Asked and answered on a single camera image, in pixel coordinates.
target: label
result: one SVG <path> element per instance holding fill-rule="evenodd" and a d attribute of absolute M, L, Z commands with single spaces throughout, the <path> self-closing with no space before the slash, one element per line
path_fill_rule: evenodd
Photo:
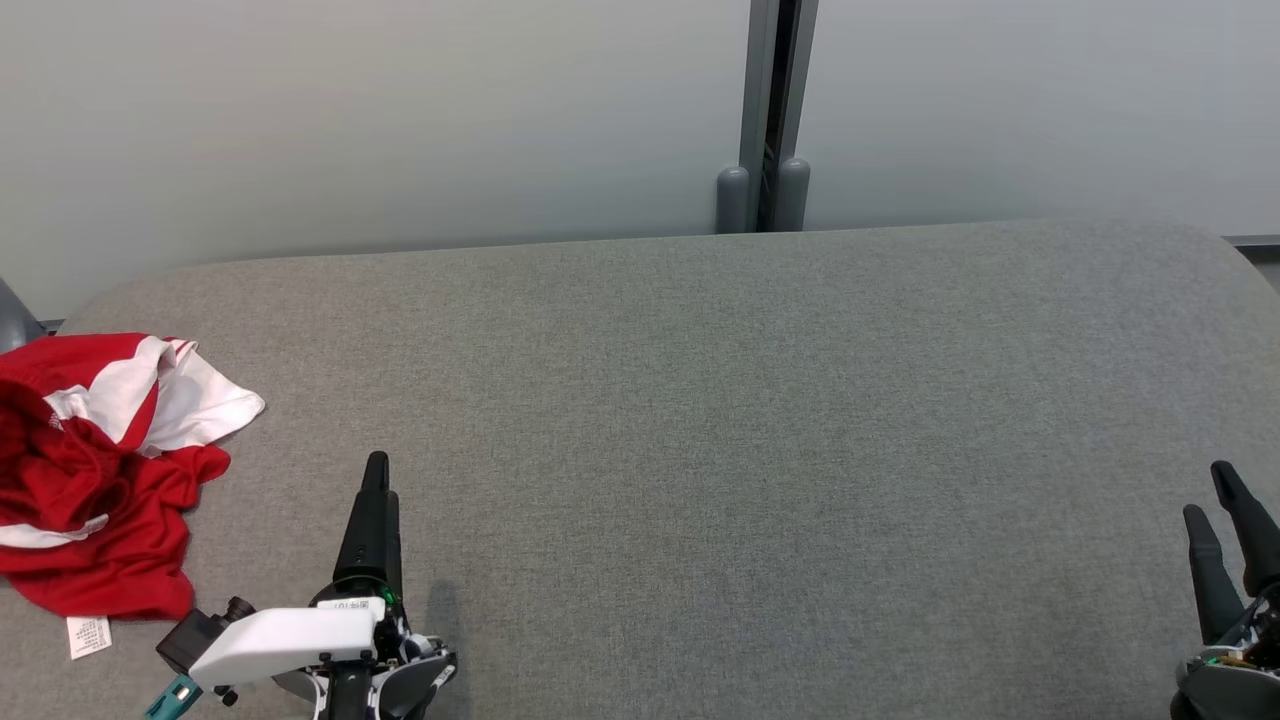
<path fill-rule="evenodd" d="M 375 600 L 383 600 L 380 597 L 344 597 L 342 600 L 321 600 L 316 603 L 316 607 L 334 607 L 334 609 L 355 609 L 364 607 L 369 609 L 370 602 Z"/>
<path fill-rule="evenodd" d="M 454 667 L 453 665 L 445 665 L 444 671 L 435 676 L 435 682 L 431 683 L 431 687 L 439 689 L 440 685 L 448 683 L 449 678 L 453 676 L 454 670 L 457 670 L 457 667 Z"/>
<path fill-rule="evenodd" d="M 105 527 L 106 527 L 106 515 L 99 515 L 97 518 L 93 518 L 92 520 L 84 523 L 83 528 L 64 534 L 70 539 L 84 539 Z"/>
<path fill-rule="evenodd" d="M 72 644 L 72 660 L 111 647 L 111 626 L 106 618 L 68 618 L 67 635 Z"/>

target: white wall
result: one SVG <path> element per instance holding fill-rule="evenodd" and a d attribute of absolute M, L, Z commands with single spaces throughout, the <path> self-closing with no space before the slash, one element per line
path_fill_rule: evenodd
<path fill-rule="evenodd" d="M 805 227 L 1102 214 L 1280 233 L 1280 3 L 822 0 Z"/>
<path fill-rule="evenodd" d="M 710 232 L 748 0 L 0 0 L 0 273 Z"/>

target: gray table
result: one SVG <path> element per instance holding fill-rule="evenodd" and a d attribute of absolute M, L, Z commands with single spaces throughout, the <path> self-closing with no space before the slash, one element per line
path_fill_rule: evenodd
<path fill-rule="evenodd" d="M 1226 457 L 1280 511 L 1280 299 L 1185 227 L 264 260 L 67 331 L 197 338 L 266 398 L 189 516 L 209 611 L 305 603 L 390 454 L 410 615 L 463 659 L 435 717 L 1164 717 L 1180 507 L 1234 542 Z M 14 717 L 137 717 L 169 680 L 165 624 L 72 662 L 0 609 Z"/>

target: red and white cloth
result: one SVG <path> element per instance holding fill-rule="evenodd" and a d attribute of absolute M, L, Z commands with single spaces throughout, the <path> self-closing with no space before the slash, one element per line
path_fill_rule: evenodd
<path fill-rule="evenodd" d="M 196 354 L 141 333 L 58 336 L 0 355 L 0 574 L 59 615 L 180 619 L 209 443 L 262 398 Z"/>

